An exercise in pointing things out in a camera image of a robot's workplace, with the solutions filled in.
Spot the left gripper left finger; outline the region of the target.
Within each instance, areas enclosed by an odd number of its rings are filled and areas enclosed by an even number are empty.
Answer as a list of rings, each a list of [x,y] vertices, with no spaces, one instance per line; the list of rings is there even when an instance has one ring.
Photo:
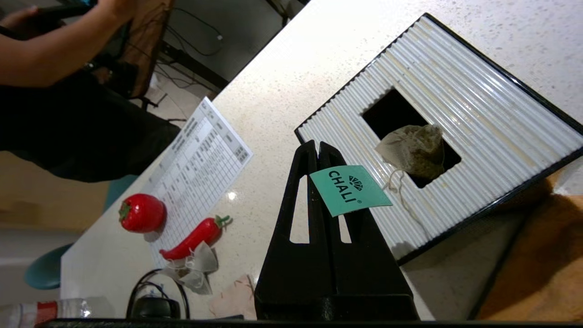
[[[259,320],[329,321],[332,274],[321,197],[307,183],[309,242],[293,243],[290,232],[301,178],[318,168],[314,141],[300,145],[290,166],[278,218],[255,288]]]

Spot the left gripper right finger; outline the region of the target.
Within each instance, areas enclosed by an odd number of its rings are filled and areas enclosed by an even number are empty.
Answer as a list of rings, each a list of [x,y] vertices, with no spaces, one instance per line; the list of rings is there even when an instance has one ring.
[[[319,144],[322,222],[335,294],[361,297],[413,295],[375,222],[365,191],[376,187],[368,172],[349,173],[339,150]]]

